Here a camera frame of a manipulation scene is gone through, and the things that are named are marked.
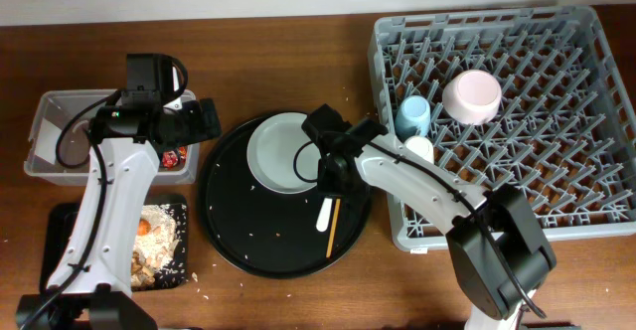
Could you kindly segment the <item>blue plastic cup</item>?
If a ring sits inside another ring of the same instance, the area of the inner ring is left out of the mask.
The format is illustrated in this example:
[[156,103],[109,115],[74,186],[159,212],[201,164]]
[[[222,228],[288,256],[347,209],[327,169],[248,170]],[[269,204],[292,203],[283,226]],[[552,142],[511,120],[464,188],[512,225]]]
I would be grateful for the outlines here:
[[420,95],[407,97],[399,106],[395,119],[396,135],[401,141],[413,136],[425,137],[431,122],[429,102]]

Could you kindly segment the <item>white plastic fork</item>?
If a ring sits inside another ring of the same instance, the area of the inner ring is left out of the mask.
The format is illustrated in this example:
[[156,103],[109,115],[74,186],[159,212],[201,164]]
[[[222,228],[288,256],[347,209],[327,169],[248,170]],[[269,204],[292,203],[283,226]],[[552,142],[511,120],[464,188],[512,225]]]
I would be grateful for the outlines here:
[[320,211],[318,213],[317,221],[316,221],[316,230],[320,233],[324,233],[327,231],[330,223],[330,215],[333,207],[333,199],[325,197],[322,205],[320,207]]

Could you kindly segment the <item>cream plastic cup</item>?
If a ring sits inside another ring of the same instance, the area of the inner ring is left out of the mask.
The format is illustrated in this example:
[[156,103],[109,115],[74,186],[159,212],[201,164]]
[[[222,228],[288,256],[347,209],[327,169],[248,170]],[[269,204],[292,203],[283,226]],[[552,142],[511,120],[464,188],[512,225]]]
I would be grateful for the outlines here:
[[412,136],[405,141],[404,145],[420,158],[431,164],[434,163],[434,148],[431,141],[426,137],[420,135]]

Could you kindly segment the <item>pink bowl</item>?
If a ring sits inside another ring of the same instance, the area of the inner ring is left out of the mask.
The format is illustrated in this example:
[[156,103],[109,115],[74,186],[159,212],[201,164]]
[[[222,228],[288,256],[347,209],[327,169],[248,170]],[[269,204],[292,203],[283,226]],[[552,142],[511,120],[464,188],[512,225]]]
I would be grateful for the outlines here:
[[500,83],[491,74],[481,70],[459,74],[442,93],[446,113],[467,125],[490,122],[497,115],[501,99]]

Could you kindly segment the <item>red snack wrapper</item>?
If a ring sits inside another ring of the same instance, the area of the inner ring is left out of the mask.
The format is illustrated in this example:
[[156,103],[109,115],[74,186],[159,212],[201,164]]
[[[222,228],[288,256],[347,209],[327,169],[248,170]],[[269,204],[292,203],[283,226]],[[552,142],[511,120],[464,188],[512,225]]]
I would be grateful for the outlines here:
[[173,169],[177,166],[182,166],[187,161],[187,148],[180,146],[171,151],[165,151],[161,154],[160,166],[164,169]]

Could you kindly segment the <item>orange carrot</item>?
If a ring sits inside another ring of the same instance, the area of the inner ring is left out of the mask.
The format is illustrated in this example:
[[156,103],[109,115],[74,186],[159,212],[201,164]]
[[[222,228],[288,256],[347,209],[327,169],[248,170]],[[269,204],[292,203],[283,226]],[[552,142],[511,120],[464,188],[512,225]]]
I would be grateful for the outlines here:
[[137,228],[137,234],[139,236],[145,236],[151,231],[151,225],[148,221],[140,219]]

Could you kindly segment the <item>brown food scrap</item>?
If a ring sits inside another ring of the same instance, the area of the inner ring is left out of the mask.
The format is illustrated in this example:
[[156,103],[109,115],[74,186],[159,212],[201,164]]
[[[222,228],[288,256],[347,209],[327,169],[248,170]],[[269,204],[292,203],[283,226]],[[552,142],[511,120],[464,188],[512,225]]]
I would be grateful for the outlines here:
[[139,254],[135,251],[131,260],[131,274],[140,274],[143,270],[144,264],[139,258]]

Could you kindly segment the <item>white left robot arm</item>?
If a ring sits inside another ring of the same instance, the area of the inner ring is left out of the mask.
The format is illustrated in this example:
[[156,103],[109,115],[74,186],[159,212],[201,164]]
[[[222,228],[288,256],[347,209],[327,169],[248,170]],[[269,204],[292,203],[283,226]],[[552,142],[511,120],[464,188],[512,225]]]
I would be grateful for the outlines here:
[[189,75],[164,54],[129,54],[126,85],[94,102],[84,134],[88,176],[73,231],[46,288],[21,297],[20,329],[154,329],[132,299],[138,222],[161,156],[221,135],[209,98],[175,107]]

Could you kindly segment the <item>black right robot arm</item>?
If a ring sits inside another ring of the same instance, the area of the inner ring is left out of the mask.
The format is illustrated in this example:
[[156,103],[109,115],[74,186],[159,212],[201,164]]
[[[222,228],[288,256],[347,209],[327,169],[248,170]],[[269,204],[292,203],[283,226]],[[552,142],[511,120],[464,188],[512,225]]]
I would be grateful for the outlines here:
[[514,328],[523,310],[547,315],[532,299],[556,267],[556,254],[524,193],[494,191],[424,160],[383,125],[353,125],[327,104],[302,130],[320,153],[318,190],[344,198],[376,187],[421,214],[446,238],[458,285],[472,304],[468,329]]

